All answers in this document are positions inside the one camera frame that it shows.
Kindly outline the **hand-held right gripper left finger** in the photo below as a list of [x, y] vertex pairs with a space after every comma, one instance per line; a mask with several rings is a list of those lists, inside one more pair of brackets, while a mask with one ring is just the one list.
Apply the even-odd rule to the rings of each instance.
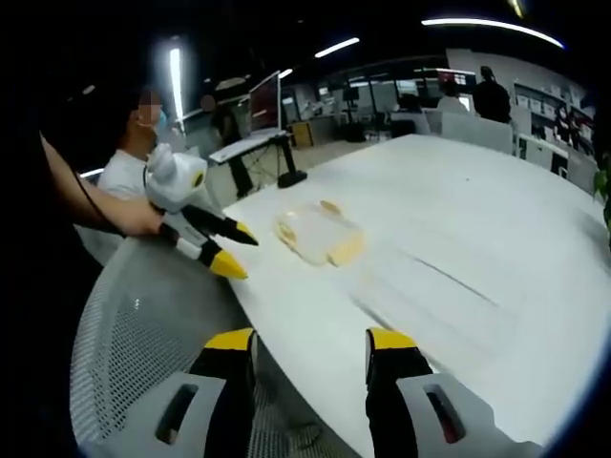
[[257, 334], [223, 332], [136, 403], [137, 457], [244, 457], [254, 418]]

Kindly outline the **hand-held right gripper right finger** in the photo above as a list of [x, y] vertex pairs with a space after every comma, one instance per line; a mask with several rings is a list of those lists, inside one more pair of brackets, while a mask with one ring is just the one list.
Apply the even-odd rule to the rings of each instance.
[[376, 457], [540, 457], [495, 424], [493, 409], [448, 373], [436, 373], [416, 342], [366, 331], [366, 413]]

